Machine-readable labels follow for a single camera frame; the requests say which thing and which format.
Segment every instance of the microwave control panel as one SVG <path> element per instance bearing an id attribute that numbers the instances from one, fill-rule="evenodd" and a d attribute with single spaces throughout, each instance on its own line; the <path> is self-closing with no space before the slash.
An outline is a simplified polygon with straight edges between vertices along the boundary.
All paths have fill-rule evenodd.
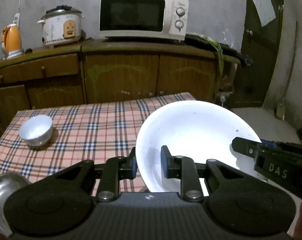
<path id="1" fill-rule="evenodd" d="M 170 28 L 171 39 L 184 40 L 187 28 L 188 9 L 188 0 L 174 0 Z"/>

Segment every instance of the microwave knob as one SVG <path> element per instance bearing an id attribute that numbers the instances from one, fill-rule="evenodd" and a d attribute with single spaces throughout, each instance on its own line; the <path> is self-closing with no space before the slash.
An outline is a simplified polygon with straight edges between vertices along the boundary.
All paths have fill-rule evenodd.
<path id="1" fill-rule="evenodd" d="M 184 23 L 183 23 L 181 20 L 177 20 L 177 21 L 175 22 L 175 27 L 176 27 L 177 29 L 181 30 L 181 29 L 183 28 L 183 26 L 184 26 Z"/>
<path id="2" fill-rule="evenodd" d="M 186 14 L 186 11 L 182 8 L 182 7 L 179 7 L 177 10 L 177 15 L 179 15 L 180 17 L 182 17 L 184 14 Z"/>

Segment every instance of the rice cooker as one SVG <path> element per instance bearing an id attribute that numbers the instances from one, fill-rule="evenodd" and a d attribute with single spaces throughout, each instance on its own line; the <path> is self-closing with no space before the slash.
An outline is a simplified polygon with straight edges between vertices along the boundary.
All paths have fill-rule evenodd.
<path id="1" fill-rule="evenodd" d="M 60 5 L 46 11 L 38 23 L 42 24 L 42 43 L 45 46 L 78 41 L 81 38 L 81 11 Z"/>

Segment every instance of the electrical outlet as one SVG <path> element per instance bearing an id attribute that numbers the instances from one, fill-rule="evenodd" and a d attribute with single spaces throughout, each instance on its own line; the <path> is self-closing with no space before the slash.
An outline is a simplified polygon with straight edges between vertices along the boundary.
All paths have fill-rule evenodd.
<path id="1" fill-rule="evenodd" d="M 15 20 L 13 21 L 13 23 L 15 23 L 19 29 L 19 25 L 20 25 L 20 12 L 17 12 L 15 14 Z"/>

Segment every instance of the stainless steel bowl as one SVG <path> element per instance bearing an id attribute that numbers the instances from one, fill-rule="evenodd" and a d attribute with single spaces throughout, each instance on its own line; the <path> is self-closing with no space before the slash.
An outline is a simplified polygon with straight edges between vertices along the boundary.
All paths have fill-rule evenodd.
<path id="1" fill-rule="evenodd" d="M 18 189 L 27 186 L 30 182 L 19 173 L 7 172 L 0 174 L 0 233 L 4 236 L 12 234 L 3 213 L 3 207 L 8 197 Z"/>
<path id="2" fill-rule="evenodd" d="M 52 119 L 38 115 L 27 120 L 19 130 L 19 136 L 30 146 L 42 146 L 52 136 Z"/>

